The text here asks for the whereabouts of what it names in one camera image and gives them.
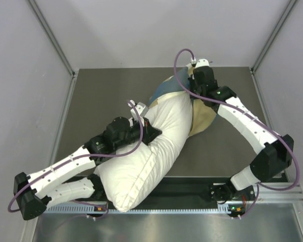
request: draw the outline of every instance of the perforated metal strip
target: perforated metal strip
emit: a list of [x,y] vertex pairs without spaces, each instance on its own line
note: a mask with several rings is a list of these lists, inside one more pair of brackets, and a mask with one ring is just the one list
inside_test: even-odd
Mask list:
[[[101,214],[94,210],[93,206],[87,206],[76,203],[58,204],[48,208],[45,213],[64,213],[64,214]],[[218,205],[217,209],[132,209],[126,213],[121,213],[118,210],[110,209],[110,214],[227,214],[230,213],[228,205]]]

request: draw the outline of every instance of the pillow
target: pillow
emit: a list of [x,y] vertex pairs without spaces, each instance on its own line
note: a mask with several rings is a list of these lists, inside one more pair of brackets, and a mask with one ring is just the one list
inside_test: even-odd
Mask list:
[[[140,204],[172,167],[188,138],[192,123],[192,102],[185,91],[163,94],[146,114],[151,125],[162,130],[148,146],[142,143],[130,155],[117,157],[99,165],[107,198],[120,212]],[[123,154],[137,143],[117,151]]]

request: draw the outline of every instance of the beige fabric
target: beige fabric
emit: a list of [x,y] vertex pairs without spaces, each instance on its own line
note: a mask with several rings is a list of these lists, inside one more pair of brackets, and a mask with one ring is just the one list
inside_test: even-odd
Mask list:
[[[188,69],[188,74],[192,75],[194,67]],[[156,106],[159,103],[159,98],[157,98],[154,102],[149,106],[150,108]],[[202,131],[204,131],[216,117],[216,113],[210,108],[203,104],[202,100],[196,99],[193,101],[193,119],[191,130],[189,133],[189,137],[196,135]]]

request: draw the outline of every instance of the gray floor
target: gray floor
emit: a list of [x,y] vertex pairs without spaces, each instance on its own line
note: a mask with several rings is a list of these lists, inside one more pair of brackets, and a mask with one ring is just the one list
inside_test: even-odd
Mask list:
[[[219,85],[234,90],[245,106],[264,122],[249,68],[214,68]],[[113,118],[130,117],[127,99],[147,103],[172,68],[80,70],[64,126],[57,160],[100,134]],[[187,140],[168,175],[231,176],[255,157],[248,142],[217,117],[203,133]]]
[[70,220],[73,216],[42,215],[33,242],[303,241],[292,204],[257,204],[242,220],[216,214],[110,214],[93,222]]

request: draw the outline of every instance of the gray mat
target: gray mat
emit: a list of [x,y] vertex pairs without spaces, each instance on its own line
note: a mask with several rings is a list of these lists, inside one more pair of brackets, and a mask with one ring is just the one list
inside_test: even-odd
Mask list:
[[[214,68],[219,85],[229,86],[264,122],[249,68]],[[173,75],[172,68],[80,70],[65,122],[57,160],[103,132],[115,117],[130,117],[127,99],[147,103],[155,89]],[[168,175],[231,176],[255,157],[248,142],[221,117],[189,138]]]

